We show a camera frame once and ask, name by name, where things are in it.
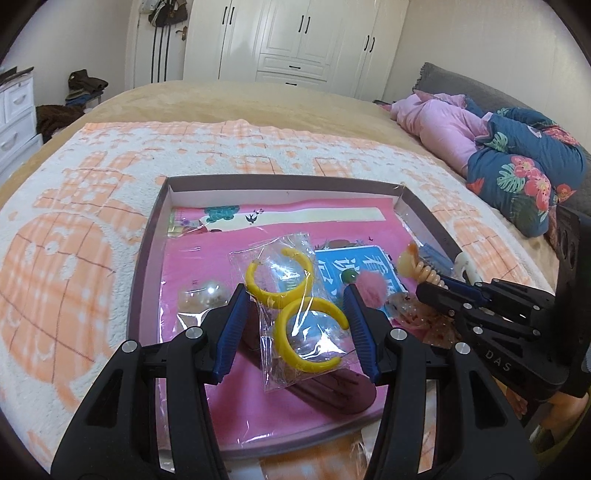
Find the pink pom-pom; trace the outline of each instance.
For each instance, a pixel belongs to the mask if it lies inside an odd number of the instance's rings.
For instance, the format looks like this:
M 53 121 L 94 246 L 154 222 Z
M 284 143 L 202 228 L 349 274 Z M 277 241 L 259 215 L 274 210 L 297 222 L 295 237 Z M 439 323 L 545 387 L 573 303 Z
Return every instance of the pink pom-pom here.
M 388 285 L 381 273 L 362 270 L 357 275 L 355 286 L 365 304 L 373 309 L 380 309 L 388 299 Z

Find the wall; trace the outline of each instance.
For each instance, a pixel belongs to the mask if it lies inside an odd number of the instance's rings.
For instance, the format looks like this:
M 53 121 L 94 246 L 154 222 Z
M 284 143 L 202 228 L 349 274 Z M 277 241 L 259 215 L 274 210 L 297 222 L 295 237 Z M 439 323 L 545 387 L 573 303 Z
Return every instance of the wall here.
M 429 61 L 545 113 L 591 148 L 591 66 L 542 0 L 411 0 L 384 100 Z
M 125 90 L 132 0 L 49 0 L 31 18 L 2 67 L 34 66 L 35 103 L 64 104 L 68 75 L 107 80 L 103 100 Z

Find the green bead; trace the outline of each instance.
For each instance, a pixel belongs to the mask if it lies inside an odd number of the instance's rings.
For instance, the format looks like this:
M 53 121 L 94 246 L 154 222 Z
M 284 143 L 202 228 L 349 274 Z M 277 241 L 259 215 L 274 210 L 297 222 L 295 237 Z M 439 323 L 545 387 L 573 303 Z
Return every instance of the green bead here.
M 343 270 L 340 275 L 340 279 L 344 284 L 355 283 L 355 280 L 357 280 L 357 275 L 359 274 L 353 268 L 348 268 L 347 270 Z

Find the yellow hoop earring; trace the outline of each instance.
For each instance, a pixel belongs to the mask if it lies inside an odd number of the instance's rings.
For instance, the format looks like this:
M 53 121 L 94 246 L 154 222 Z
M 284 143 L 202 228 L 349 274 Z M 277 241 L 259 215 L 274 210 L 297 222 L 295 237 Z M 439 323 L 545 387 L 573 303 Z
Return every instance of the yellow hoop earring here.
M 255 283 L 255 272 L 260 264 L 256 261 L 252 261 L 248 265 L 246 275 L 244 276 L 246 288 L 250 294 L 264 306 L 271 309 L 282 309 L 293 301 L 301 301 L 303 297 L 310 294 L 312 285 L 314 284 L 314 266 L 306 254 L 290 247 L 282 248 L 281 254 L 293 258 L 304 269 L 304 280 L 293 290 L 272 293 L 259 288 Z
M 275 340 L 277 353 L 283 360 L 285 360 L 286 364 L 302 372 L 319 374 L 332 370 L 340 363 L 339 357 L 331 358 L 325 362 L 310 362 L 309 360 L 304 360 L 300 357 L 287 340 L 287 332 L 285 331 L 287 328 L 287 321 L 300 309 L 325 313 L 334 318 L 343 330 L 349 329 L 347 317 L 334 303 L 320 297 L 298 299 L 292 301 L 289 305 L 283 308 L 283 310 L 279 312 L 277 320 L 275 320 L 273 338 Z

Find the pink blanket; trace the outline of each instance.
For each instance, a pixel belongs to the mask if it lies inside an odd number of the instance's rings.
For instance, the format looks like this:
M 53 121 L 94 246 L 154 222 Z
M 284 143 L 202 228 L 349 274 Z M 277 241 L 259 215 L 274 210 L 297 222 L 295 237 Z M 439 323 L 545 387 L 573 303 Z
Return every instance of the pink blanket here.
M 474 139 L 488 135 L 487 117 L 479 118 L 465 106 L 464 95 L 417 91 L 393 103 L 390 118 L 465 178 L 468 159 L 478 149 Z

